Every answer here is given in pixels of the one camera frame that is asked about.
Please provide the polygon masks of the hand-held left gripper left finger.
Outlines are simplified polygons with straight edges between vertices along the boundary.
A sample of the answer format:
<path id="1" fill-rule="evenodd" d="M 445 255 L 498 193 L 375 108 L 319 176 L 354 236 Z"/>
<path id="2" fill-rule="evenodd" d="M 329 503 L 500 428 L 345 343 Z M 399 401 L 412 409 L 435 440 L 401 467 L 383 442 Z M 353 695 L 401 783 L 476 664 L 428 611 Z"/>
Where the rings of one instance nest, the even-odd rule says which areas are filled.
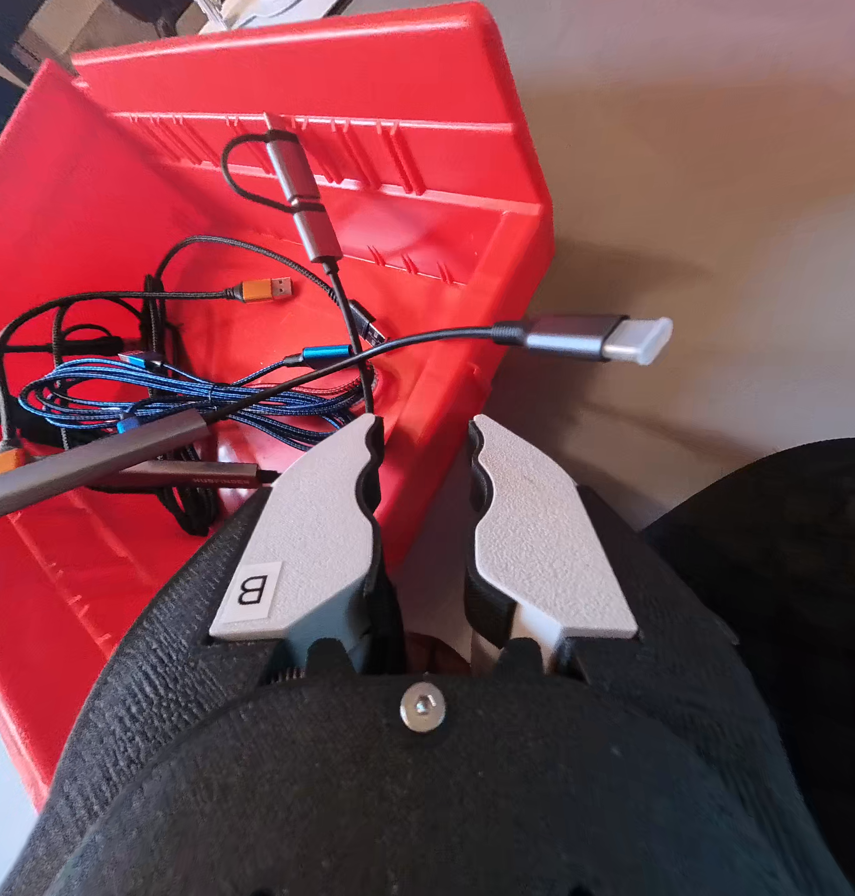
<path id="1" fill-rule="evenodd" d="M 384 422 L 365 413 L 272 484 L 209 635 L 280 641 L 293 665 L 339 641 L 365 674 L 401 672 L 401 613 L 375 511 Z"/>

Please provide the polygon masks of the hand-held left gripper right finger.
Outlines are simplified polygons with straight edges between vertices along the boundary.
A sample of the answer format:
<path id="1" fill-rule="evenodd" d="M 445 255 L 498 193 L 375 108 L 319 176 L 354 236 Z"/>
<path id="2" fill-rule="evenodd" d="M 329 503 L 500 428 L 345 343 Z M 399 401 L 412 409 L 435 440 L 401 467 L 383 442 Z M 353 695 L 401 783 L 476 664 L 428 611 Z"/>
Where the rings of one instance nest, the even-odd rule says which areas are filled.
<path id="1" fill-rule="evenodd" d="M 472 664 L 532 639 L 546 672 L 570 639 L 633 640 L 639 625 L 575 481 L 487 415 L 470 421 L 477 519 L 466 560 Z"/>

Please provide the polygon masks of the long grey usb hub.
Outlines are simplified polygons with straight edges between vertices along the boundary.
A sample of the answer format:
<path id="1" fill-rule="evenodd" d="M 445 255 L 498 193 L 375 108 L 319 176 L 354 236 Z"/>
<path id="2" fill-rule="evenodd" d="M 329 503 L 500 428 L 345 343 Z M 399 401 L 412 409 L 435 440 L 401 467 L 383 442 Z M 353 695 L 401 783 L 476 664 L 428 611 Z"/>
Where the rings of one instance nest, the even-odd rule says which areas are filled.
<path id="1" fill-rule="evenodd" d="M 201 413 L 186 410 L 4 472 L 0 518 L 196 442 L 208 428 Z"/>

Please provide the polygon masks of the red plastic cable bin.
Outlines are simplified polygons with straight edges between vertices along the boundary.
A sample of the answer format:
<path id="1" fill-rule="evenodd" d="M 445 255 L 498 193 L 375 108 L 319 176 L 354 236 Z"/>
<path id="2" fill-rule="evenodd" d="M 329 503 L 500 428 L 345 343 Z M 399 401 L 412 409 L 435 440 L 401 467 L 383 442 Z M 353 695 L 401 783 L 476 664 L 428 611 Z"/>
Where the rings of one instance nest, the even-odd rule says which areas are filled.
<path id="1" fill-rule="evenodd" d="M 179 240 L 306 264 L 291 218 L 235 196 L 233 136 L 299 134 L 347 293 L 389 339 L 521 317 L 552 201 L 496 23 L 478 4 L 88 52 L 36 74 L 0 139 L 0 330 L 135 290 Z M 152 497 L 77 489 L 0 519 L 0 733 L 44 804 L 102 667 L 203 544 Z"/>

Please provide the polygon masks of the slim dark usb hub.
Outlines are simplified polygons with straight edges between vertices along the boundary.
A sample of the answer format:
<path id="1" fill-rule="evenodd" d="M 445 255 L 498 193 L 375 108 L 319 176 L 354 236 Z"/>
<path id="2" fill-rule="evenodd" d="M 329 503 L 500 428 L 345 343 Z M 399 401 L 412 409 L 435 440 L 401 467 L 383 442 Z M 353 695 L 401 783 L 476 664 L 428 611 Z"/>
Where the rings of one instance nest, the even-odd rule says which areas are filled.
<path id="1" fill-rule="evenodd" d="M 257 489 L 280 476 L 255 463 L 156 460 L 141 462 L 93 482 L 97 488 L 140 491 L 154 488 L 207 487 Z"/>

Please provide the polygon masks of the black cloth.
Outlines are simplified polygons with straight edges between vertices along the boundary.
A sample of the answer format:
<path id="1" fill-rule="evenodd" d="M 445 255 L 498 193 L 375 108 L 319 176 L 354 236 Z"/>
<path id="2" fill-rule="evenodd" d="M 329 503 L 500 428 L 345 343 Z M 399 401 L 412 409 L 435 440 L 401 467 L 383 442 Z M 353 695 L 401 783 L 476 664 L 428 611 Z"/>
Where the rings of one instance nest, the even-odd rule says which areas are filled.
<path id="1" fill-rule="evenodd" d="M 643 535 L 737 637 L 855 889 L 855 438 L 749 463 Z"/>

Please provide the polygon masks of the cardboard box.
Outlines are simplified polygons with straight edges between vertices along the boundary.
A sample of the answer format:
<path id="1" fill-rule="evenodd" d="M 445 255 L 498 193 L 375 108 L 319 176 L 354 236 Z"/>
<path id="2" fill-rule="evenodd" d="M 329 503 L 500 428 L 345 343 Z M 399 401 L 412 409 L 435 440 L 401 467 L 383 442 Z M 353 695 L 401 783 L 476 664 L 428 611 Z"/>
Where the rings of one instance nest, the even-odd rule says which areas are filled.
<path id="1" fill-rule="evenodd" d="M 11 54 L 33 72 L 48 59 L 72 72 L 76 54 L 156 39 L 153 25 L 138 21 L 113 2 L 46 1 L 16 39 Z"/>

